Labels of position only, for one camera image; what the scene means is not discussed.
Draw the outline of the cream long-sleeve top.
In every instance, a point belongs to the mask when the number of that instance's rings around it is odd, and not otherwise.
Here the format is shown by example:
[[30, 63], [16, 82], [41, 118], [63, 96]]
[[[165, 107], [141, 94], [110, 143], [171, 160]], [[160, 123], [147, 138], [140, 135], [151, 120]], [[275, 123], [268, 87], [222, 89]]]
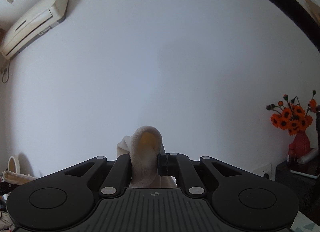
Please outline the cream long-sleeve top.
[[117, 157], [130, 155], [132, 188], [175, 188], [170, 176], [158, 174], [157, 158], [163, 145], [162, 135], [152, 126], [142, 126], [132, 136], [125, 136], [117, 144]]

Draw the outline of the round vanity mirror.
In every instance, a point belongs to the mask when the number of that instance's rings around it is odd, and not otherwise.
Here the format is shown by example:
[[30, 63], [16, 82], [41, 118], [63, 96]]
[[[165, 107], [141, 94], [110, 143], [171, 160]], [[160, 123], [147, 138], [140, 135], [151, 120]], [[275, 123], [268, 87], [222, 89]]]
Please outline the round vanity mirror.
[[18, 156], [10, 156], [8, 160], [8, 171], [14, 172], [14, 173], [21, 173], [21, 168], [20, 168], [20, 162], [18, 160]]

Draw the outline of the orange artificial flowers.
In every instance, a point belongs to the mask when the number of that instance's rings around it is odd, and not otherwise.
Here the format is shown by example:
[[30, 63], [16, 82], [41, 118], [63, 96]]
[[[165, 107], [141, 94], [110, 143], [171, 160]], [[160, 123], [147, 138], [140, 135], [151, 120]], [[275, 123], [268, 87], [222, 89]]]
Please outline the orange artificial flowers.
[[305, 132], [313, 123], [312, 114], [316, 114], [319, 108], [315, 96], [316, 90], [312, 91], [312, 97], [306, 108], [302, 106], [298, 96], [292, 99], [287, 94], [276, 104], [271, 103], [266, 106], [266, 110], [272, 112], [270, 121], [275, 128], [287, 131], [290, 136], [296, 136]]

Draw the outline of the red vase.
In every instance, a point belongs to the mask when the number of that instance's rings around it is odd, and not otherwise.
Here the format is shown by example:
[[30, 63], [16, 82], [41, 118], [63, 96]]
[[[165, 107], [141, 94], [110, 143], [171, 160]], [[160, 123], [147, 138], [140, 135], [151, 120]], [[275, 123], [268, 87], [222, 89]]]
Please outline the red vase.
[[305, 131], [298, 131], [293, 143], [289, 144], [288, 155], [299, 159], [311, 151], [310, 140]]

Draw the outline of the black side cabinet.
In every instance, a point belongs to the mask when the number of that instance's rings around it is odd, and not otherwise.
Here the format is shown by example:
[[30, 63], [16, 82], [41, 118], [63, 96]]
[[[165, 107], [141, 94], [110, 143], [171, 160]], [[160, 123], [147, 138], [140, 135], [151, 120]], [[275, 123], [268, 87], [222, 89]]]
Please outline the black side cabinet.
[[275, 181], [293, 190], [299, 199], [300, 212], [319, 220], [319, 178], [292, 173], [289, 163], [283, 162], [276, 167]]

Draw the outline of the white wall air conditioner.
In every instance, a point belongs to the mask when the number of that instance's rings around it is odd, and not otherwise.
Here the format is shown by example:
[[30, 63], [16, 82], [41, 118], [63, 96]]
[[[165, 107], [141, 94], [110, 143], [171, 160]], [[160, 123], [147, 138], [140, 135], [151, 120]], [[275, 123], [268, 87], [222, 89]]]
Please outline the white wall air conditioner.
[[41, 0], [6, 32], [1, 55], [10, 60], [66, 18], [68, 0]]

